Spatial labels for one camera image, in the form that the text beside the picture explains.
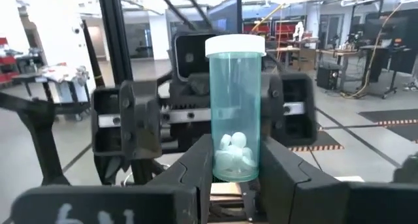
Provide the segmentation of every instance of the pill bottle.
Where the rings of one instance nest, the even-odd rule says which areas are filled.
[[[220,35],[205,42],[210,71],[213,174],[226,182],[258,177],[261,58],[257,35]]]

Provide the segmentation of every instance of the gray floor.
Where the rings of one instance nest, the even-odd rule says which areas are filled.
[[[350,74],[359,74],[357,60],[350,60]],[[113,84],[112,71],[108,63],[101,63],[105,82]],[[133,61],[133,74],[136,79],[155,78],[170,71],[168,61]],[[381,75],[383,89],[388,86],[390,73]],[[408,77],[400,77],[396,84],[408,81]],[[43,97],[42,88],[33,85],[34,95]],[[322,127],[340,125],[370,125],[371,121],[358,115],[358,112],[375,110],[394,110],[417,108],[418,92],[399,91],[386,100],[375,97],[365,97],[361,100],[343,99],[334,93],[314,87],[317,107],[324,113],[317,113],[317,120]],[[160,87],[160,94],[168,94],[168,86]],[[26,96],[22,86],[4,90],[4,92]],[[0,153],[0,221],[9,216],[12,201],[23,191],[36,187],[41,183],[42,176],[33,148],[31,136],[25,126],[13,112],[0,110],[0,136],[2,149]],[[61,120],[54,125],[54,137],[63,167],[70,163],[91,141],[89,120],[71,122]],[[391,158],[396,163],[402,163],[405,158],[418,151],[418,145],[398,136],[382,127],[331,129],[326,130],[344,150],[314,152],[323,170],[332,176],[361,176],[366,181],[389,182],[395,166],[384,159]],[[313,157],[308,152],[299,152],[302,158],[315,165]],[[172,163],[180,155],[164,155],[162,163]],[[93,164],[93,153],[88,150],[65,173],[74,185],[97,185],[99,179]],[[120,174],[118,180],[124,179]]]

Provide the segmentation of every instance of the screw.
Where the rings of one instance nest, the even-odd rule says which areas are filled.
[[[169,114],[163,114],[163,120],[165,120],[165,121],[170,120],[170,115]]]
[[[132,138],[132,134],[131,133],[125,133],[123,135],[123,139],[125,139],[125,140],[130,140],[131,138]]]
[[[124,108],[128,108],[130,104],[131,104],[131,102],[129,101],[129,99],[125,99],[125,100],[123,100],[123,102],[122,102],[122,106],[123,106]]]
[[[281,128],[281,123],[277,122],[276,124],[274,124],[274,127],[277,128],[277,129]]]
[[[283,108],[283,111],[285,112],[285,113],[289,113],[290,112],[290,106],[285,106],[284,108]]]
[[[274,90],[272,95],[273,97],[279,97],[279,91]]]
[[[113,124],[114,124],[114,125],[118,125],[118,124],[120,124],[120,118],[119,118],[119,117],[115,117],[115,118],[113,118]]]

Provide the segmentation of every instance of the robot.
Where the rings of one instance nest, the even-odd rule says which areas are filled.
[[[303,23],[298,22],[298,24],[295,27],[295,32],[293,33],[293,41],[302,41],[304,32],[305,29],[303,27]]]

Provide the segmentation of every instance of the workbench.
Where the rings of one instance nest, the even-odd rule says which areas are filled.
[[[289,68],[289,64],[290,64],[291,54],[294,53],[294,52],[299,53],[300,52],[300,48],[296,48],[296,47],[280,47],[280,48],[276,48],[276,49],[267,49],[266,52],[285,53],[285,68],[288,69]]]
[[[355,57],[358,56],[358,52],[357,51],[349,51],[349,50],[316,50],[316,52],[319,54],[318,58],[317,58],[317,67],[316,69],[318,69],[319,64],[322,62],[322,58],[323,58],[323,54],[329,54],[332,55],[333,57],[337,57],[337,65],[341,65],[341,59],[344,57],[343,59],[343,63],[342,63],[342,69],[341,69],[341,74],[340,74],[340,85],[338,86],[338,89],[344,90],[344,84],[346,82],[356,82],[361,80],[361,78],[351,78],[351,79],[347,79],[347,68],[348,68],[348,59],[349,57]]]
[[[68,87],[71,94],[71,103],[56,103],[54,98],[52,97],[51,89],[50,89],[50,82],[53,82],[42,75],[37,73],[32,74],[19,74],[17,76],[12,77],[12,82],[15,84],[25,84],[29,85],[31,83],[40,83],[45,92],[46,100],[50,103],[53,103],[56,107],[56,114],[57,115],[75,115],[77,121],[82,120],[82,113],[88,112],[90,109],[90,94],[87,88],[87,85],[84,85],[84,90],[86,91],[88,101],[86,103],[81,103],[78,101],[78,97],[76,94],[75,86],[73,82],[68,82]],[[32,92],[27,88],[27,94],[30,98],[32,98]]]

